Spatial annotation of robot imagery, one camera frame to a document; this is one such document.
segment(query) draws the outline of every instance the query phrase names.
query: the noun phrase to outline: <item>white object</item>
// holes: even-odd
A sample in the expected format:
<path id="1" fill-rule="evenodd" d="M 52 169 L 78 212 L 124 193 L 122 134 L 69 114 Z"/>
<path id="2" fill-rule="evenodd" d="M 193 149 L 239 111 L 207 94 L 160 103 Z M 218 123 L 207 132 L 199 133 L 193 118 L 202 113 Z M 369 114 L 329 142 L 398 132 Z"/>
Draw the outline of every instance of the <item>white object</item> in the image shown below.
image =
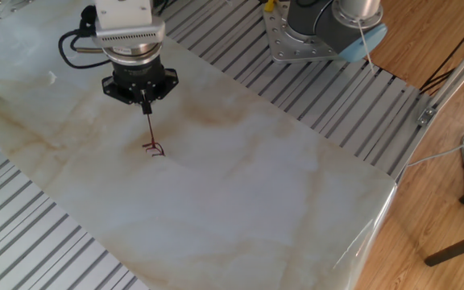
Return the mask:
<path id="1" fill-rule="evenodd" d="M 154 290 L 353 289 L 393 179 L 170 39 L 180 83 L 152 115 L 167 156 L 148 156 L 140 109 L 101 91 L 112 68 L 57 55 L 85 5 L 0 23 L 2 153 Z"/>
<path id="2" fill-rule="evenodd" d="M 94 0 L 102 29 L 143 27 L 151 24 L 150 0 Z"/>

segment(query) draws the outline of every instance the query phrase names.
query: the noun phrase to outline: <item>metal grating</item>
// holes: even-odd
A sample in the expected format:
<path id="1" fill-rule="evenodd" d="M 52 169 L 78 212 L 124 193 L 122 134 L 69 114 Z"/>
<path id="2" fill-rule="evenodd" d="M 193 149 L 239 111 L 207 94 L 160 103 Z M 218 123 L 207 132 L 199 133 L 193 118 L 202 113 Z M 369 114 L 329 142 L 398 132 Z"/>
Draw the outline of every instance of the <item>metal grating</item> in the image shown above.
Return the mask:
<path id="1" fill-rule="evenodd" d="M 363 61 L 274 64 L 257 0 L 178 0 L 163 18 L 169 37 L 400 179 L 426 131 L 415 120 L 429 96 Z M 0 289 L 147 287 L 0 153 Z"/>
<path id="2" fill-rule="evenodd" d="M 148 287 L 0 152 L 0 289 Z"/>

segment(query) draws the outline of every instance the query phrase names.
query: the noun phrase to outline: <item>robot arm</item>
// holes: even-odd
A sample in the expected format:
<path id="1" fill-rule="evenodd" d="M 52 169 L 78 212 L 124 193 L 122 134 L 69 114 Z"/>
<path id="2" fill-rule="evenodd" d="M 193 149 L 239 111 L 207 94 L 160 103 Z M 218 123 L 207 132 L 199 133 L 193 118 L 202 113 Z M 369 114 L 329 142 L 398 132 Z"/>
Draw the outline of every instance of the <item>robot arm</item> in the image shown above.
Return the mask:
<path id="1" fill-rule="evenodd" d="M 150 0 L 95 0 L 81 14 L 80 28 L 60 38 L 59 49 L 73 68 L 92 68 L 110 62 L 112 76 L 101 81 L 104 94 L 126 104 L 139 104 L 151 114 L 151 103 L 162 99 L 178 84 L 174 69 L 160 63 L 165 34 L 164 21 L 152 15 Z M 63 42 L 69 36 L 91 37 L 109 58 L 95 65 L 78 67 L 68 62 Z"/>

